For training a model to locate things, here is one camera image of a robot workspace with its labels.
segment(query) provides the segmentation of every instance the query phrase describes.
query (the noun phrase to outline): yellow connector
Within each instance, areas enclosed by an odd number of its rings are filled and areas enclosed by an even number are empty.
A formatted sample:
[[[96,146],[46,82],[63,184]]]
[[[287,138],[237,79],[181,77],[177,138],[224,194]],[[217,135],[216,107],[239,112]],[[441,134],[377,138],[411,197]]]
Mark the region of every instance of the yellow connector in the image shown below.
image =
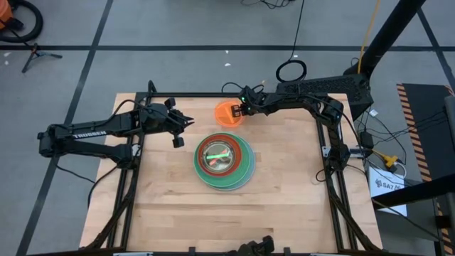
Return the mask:
[[[390,168],[393,166],[393,164],[398,160],[398,157],[397,156],[388,156],[388,155],[385,155],[377,150],[374,150],[373,149],[373,152],[375,152],[376,154],[380,155],[382,157],[382,159],[384,159],[384,164],[386,165],[387,168]]]

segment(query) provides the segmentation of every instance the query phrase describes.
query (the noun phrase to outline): yellow cable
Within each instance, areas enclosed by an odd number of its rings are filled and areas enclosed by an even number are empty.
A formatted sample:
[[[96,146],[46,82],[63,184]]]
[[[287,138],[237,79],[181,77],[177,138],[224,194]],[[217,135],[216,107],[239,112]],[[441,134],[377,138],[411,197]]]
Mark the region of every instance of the yellow cable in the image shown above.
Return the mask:
[[[378,9],[379,9],[380,2],[381,2],[381,0],[376,0],[375,11],[373,12],[373,15],[371,16],[370,25],[368,26],[367,34],[365,35],[365,39],[363,39],[362,48],[360,49],[360,57],[358,59],[357,74],[360,74],[360,66],[362,65],[363,49],[365,48],[365,45],[368,42],[368,36],[370,35],[371,28],[373,27],[373,23],[375,23],[375,17],[376,17],[376,13],[378,12]]]

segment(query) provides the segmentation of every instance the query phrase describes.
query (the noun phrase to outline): wooden table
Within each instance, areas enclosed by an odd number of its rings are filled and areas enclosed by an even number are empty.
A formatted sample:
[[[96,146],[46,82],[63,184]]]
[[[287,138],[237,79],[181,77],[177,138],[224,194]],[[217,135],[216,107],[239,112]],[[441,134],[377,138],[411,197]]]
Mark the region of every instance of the wooden table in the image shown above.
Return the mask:
[[[118,94],[114,108],[134,96]],[[350,116],[346,96],[331,97],[343,102]],[[154,98],[153,102],[164,100]],[[146,136],[127,249],[186,252],[196,246],[197,252],[225,252],[271,235],[275,252],[282,252],[283,247],[290,247],[292,252],[336,252],[326,185],[315,179],[323,165],[313,117],[306,110],[280,110],[268,117],[247,117],[238,128],[226,129],[217,125],[213,116],[214,107],[223,100],[176,99],[176,108],[196,121],[182,134],[184,147],[174,149],[170,134]],[[122,111],[132,108],[128,103]],[[345,119],[341,125],[345,143],[356,145]],[[232,132],[244,138],[255,152],[254,176],[235,191],[208,187],[193,168],[197,145],[216,132]],[[106,138],[108,145],[125,141]],[[349,164],[363,169],[360,160],[351,159]],[[114,162],[102,159],[97,177],[113,167]],[[81,246],[90,243],[111,217],[119,174],[115,171],[95,189]],[[352,216],[373,243],[382,247],[364,174],[347,167],[344,176]],[[346,224],[342,217],[340,220],[348,247]],[[117,234],[121,234],[122,226],[120,221]]]

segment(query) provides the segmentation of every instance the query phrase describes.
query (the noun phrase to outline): green plate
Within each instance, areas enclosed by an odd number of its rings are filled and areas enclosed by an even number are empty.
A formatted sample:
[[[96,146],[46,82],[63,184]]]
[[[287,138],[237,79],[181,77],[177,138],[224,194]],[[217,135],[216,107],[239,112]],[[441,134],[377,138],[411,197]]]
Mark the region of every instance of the green plate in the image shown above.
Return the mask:
[[[251,149],[250,145],[244,139],[242,139],[240,137],[237,137],[237,138],[241,139],[243,141],[243,143],[245,143],[247,145],[248,153],[250,154],[250,162],[252,163],[252,164],[250,164],[250,169],[247,170],[247,174],[245,176],[243,176],[243,178],[236,184],[234,184],[232,186],[224,187],[224,188],[217,188],[217,187],[213,186],[214,189],[218,189],[220,191],[232,191],[237,188],[240,188],[240,187],[244,186],[251,179],[251,177],[253,176],[253,173],[255,172],[255,167],[256,167],[255,153]]]
[[[248,155],[249,150],[247,148],[247,145],[244,143],[243,140],[233,136],[232,134],[228,133],[217,133],[217,134],[224,134],[232,137],[239,145],[240,149],[242,150],[242,160],[240,161],[239,167],[232,172],[228,176],[224,177],[215,177],[215,176],[210,176],[206,174],[198,164],[198,150],[201,144],[198,145],[196,148],[196,152],[194,154],[194,169],[196,170],[196,173],[198,174],[199,178],[202,179],[205,183],[207,183],[210,186],[216,187],[216,188],[225,188],[229,187],[232,185],[235,185],[239,181],[243,179],[243,177],[247,174],[247,170],[250,168],[250,162],[251,158]]]

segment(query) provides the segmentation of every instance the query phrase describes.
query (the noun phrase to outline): white cable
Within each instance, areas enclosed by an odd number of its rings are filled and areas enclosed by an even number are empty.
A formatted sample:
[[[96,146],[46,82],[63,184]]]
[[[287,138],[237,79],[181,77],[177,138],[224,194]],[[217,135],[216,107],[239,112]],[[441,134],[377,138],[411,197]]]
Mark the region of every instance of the white cable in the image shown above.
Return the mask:
[[[405,174],[403,174],[403,178],[406,178],[407,172],[406,172],[406,167],[405,167],[405,165],[402,164],[402,163],[399,163],[399,162],[397,162],[397,161],[396,161],[395,163],[393,163],[393,164],[394,164],[395,166],[396,166],[396,165],[399,165],[399,166],[401,166],[401,168],[403,168],[403,171],[405,172]]]

